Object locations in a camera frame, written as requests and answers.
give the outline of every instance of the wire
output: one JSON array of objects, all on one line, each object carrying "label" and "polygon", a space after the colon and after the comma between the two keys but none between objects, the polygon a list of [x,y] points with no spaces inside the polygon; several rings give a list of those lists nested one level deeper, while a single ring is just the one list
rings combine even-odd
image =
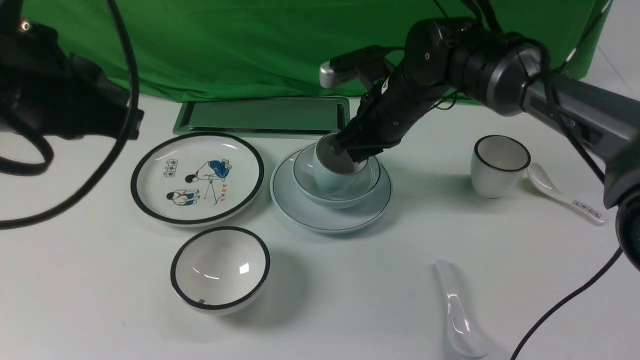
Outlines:
[{"label": "wire", "polygon": [[540,49],[541,54],[541,72],[540,76],[542,77],[542,82],[545,86],[545,97],[547,98],[547,107],[549,110],[549,114],[551,119],[555,120],[564,133],[565,137],[569,139],[569,142],[573,145],[573,148],[580,154],[582,159],[589,165],[594,174],[598,177],[601,183],[604,183],[604,173],[600,170],[600,167],[593,161],[593,158],[587,153],[587,150],[582,146],[582,144],[576,139],[575,135],[572,133],[571,129],[564,123],[564,119],[560,114],[560,111],[557,109],[557,94],[553,85],[553,77],[550,74],[551,68],[551,55],[547,47],[541,42],[526,38],[526,42],[535,45]]},{"label": "wire", "polygon": [[522,350],[522,347],[527,343],[527,340],[529,340],[529,338],[533,335],[533,333],[536,332],[536,330],[538,330],[538,327],[540,327],[542,323],[545,322],[546,319],[548,319],[551,315],[553,315],[560,307],[565,305],[567,302],[571,301],[571,299],[580,295],[584,290],[587,290],[588,288],[590,288],[591,285],[593,285],[596,281],[598,281],[613,266],[613,264],[615,264],[615,262],[620,258],[621,255],[622,255],[622,249],[618,248],[616,252],[613,254],[613,256],[611,256],[611,259],[609,259],[609,261],[607,261],[607,263],[592,278],[590,278],[587,282],[585,282],[584,285],[577,288],[574,292],[567,295],[564,299],[560,300],[560,302],[558,302],[551,309],[549,309],[544,315],[542,315],[542,317],[535,323],[535,325],[533,325],[533,327],[529,329],[529,331],[527,331],[527,334],[524,336],[524,338],[520,340],[520,343],[516,347],[516,350],[513,352],[513,355],[511,355],[511,360],[515,360],[516,357],[518,357],[518,354]]},{"label": "wire", "polygon": [[478,6],[480,6],[480,10],[484,14],[484,19],[486,20],[486,24],[489,26],[489,29],[495,34],[501,34],[502,28],[498,23],[498,19],[495,17],[495,12],[493,12],[493,7],[489,0],[476,0]]},{"label": "wire", "polygon": [[[453,94],[451,94],[451,95],[449,95],[447,97],[444,97],[442,100],[438,101],[438,103],[436,103],[433,107],[437,108],[439,110],[451,110],[451,108],[453,108],[456,105],[456,103],[458,102],[458,94],[459,93],[456,91]],[[453,101],[451,102],[451,104],[448,107],[441,108],[441,107],[438,106],[438,105],[442,104],[444,101],[451,100],[452,98],[453,98]]]},{"label": "wire", "polygon": [[[532,45],[537,46],[540,49],[540,53],[542,57],[541,59],[542,69],[540,72],[540,76],[542,77],[542,81],[545,86],[545,97],[547,98],[547,106],[548,106],[548,110],[551,118],[556,120],[556,122],[562,129],[565,137],[567,137],[567,139],[569,139],[569,142],[571,142],[571,144],[573,145],[573,148],[580,154],[580,156],[587,163],[587,165],[589,165],[589,167],[591,168],[593,173],[596,174],[600,182],[604,184],[604,173],[602,172],[602,170],[600,170],[600,168],[595,163],[595,161],[593,161],[593,158],[591,158],[591,156],[587,153],[587,151],[582,146],[582,144],[580,144],[578,139],[576,139],[575,135],[571,132],[571,129],[564,123],[564,119],[562,118],[560,112],[557,109],[557,102],[558,102],[557,94],[554,88],[553,78],[549,70],[550,63],[551,63],[551,56],[550,56],[549,50],[547,49],[546,46],[544,46],[544,44],[542,44],[537,40],[525,39],[525,41],[527,41]],[[518,357],[518,354],[520,353],[524,345],[527,343],[529,338],[536,332],[536,330],[538,330],[538,328],[551,315],[553,315],[558,309],[563,307],[566,303],[571,301],[571,299],[580,295],[585,290],[590,288],[594,283],[596,283],[607,271],[609,271],[609,269],[613,266],[613,264],[615,264],[615,262],[620,258],[621,255],[622,255],[622,249],[618,247],[618,249],[614,252],[613,256],[611,256],[611,259],[609,259],[609,261],[594,276],[592,276],[592,278],[590,278],[587,282],[585,282],[584,285],[577,288],[575,291],[573,291],[572,293],[567,295],[565,298],[560,300],[556,305],[551,307],[551,309],[549,309],[533,325],[533,327],[531,327],[531,329],[527,331],[527,334],[522,338],[522,340],[520,340],[518,346],[516,347],[516,349],[513,351],[513,354],[511,355],[511,360],[515,360]]]},{"label": "wire", "polygon": [[438,0],[433,0],[433,2],[436,4],[438,9],[440,9],[440,12],[442,13],[442,16],[444,16],[446,19],[448,19],[449,16],[447,15],[447,12],[444,11],[444,8],[442,7],[442,5],[440,5],[440,2]]},{"label": "wire", "polygon": [[35,176],[47,171],[53,161],[53,149],[40,133],[29,124],[22,121],[11,110],[0,105],[0,117],[19,135],[22,135],[40,151],[43,161],[41,163],[21,163],[0,156],[0,173],[18,176]]},{"label": "wire", "polygon": [[64,200],[55,207],[37,215],[32,215],[26,218],[18,218],[14,220],[0,221],[0,230],[15,229],[18,227],[38,224],[64,213],[73,205],[77,204],[87,193],[89,193],[95,187],[95,185],[100,181],[100,179],[102,179],[109,168],[111,168],[113,163],[122,152],[122,149],[124,148],[129,135],[136,126],[136,110],[138,109],[138,97],[140,96],[140,81],[138,79],[138,68],[136,66],[136,59],[133,55],[131,41],[129,40],[129,35],[127,34],[127,30],[124,26],[124,22],[122,20],[122,16],[120,15],[118,6],[115,4],[114,0],[105,0],[105,3],[109,7],[109,11],[111,12],[111,17],[113,18],[113,23],[118,33],[118,38],[120,39],[120,45],[122,46],[125,60],[127,62],[127,70],[129,72],[129,108],[127,109],[125,122],[122,125],[120,134],[118,134],[118,138],[116,139],[113,148],[104,159],[104,161],[100,164],[98,169],[89,177],[89,180],[87,180],[85,184],[82,185],[80,189],[78,189],[67,200]]}]

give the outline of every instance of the white table surface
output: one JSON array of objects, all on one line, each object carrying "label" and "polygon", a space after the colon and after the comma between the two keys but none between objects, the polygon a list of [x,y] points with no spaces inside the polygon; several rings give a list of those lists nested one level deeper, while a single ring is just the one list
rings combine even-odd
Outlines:
[{"label": "white table surface", "polygon": [[[587,81],[631,96],[602,52]],[[246,311],[208,317],[174,294],[168,276],[177,249],[202,229],[155,222],[129,192],[139,159],[173,136],[179,107],[142,98],[140,139],[87,198],[46,223],[0,232],[1,359],[448,359],[436,259],[461,270],[473,319],[495,342],[487,359],[508,359],[531,325],[617,247],[613,222],[595,227],[525,181],[504,199],[472,193],[473,144],[502,134],[524,143],[561,189],[602,203],[602,185],[570,144],[528,115],[502,118],[464,105],[433,111],[380,156],[395,181],[392,211],[343,237],[289,223],[270,200],[274,166],[313,140],[248,138],[264,159],[265,181],[257,200],[221,225],[262,237],[270,283]],[[0,218],[59,203],[113,143],[50,140],[56,159],[48,173],[0,176]],[[8,134],[0,135],[0,153],[37,160]],[[614,219],[616,209],[606,213]],[[519,358],[636,358],[639,297],[640,274],[621,258],[548,320]]]}]

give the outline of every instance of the ceramic spoon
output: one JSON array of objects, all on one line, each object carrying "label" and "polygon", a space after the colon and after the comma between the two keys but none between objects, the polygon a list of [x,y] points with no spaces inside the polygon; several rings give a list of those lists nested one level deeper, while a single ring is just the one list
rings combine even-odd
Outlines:
[{"label": "ceramic spoon", "polygon": [[460,287],[453,275],[451,264],[438,260],[435,269],[447,303],[447,338],[451,347],[465,357],[478,359],[488,354],[487,342],[471,327],[467,313],[460,302]]},{"label": "ceramic spoon", "polygon": [[531,163],[527,170],[531,184],[546,196],[569,205],[578,213],[584,215],[592,223],[596,225],[604,225],[607,222],[606,216],[595,210],[593,207],[585,204],[577,199],[571,199],[565,196],[551,181],[545,169],[538,163]]}]

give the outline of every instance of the green backdrop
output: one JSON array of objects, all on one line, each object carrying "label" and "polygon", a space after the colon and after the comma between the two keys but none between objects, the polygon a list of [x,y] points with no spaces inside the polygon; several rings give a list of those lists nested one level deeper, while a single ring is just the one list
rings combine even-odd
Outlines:
[{"label": "green backdrop", "polygon": [[[470,12],[440,0],[450,16]],[[548,45],[555,65],[606,0],[493,0],[506,30]],[[360,95],[353,83],[319,86],[320,63],[371,44],[403,45],[420,19],[440,17],[430,0],[118,0],[141,88],[174,101],[286,95]],[[23,15],[52,26],[60,44],[126,85],[125,62],[99,0],[26,0]],[[570,68],[582,77],[599,29]]]}]

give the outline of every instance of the light blue plate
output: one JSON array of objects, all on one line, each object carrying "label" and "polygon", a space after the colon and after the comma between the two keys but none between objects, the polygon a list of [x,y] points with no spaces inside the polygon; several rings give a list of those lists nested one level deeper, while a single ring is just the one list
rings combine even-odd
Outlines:
[{"label": "light blue plate", "polygon": [[373,224],[384,214],[391,200],[393,184],[380,163],[380,180],[367,198],[352,208],[331,209],[302,194],[293,178],[293,164],[302,149],[286,157],[271,175],[271,198],[289,220],[324,234],[345,234]]}]

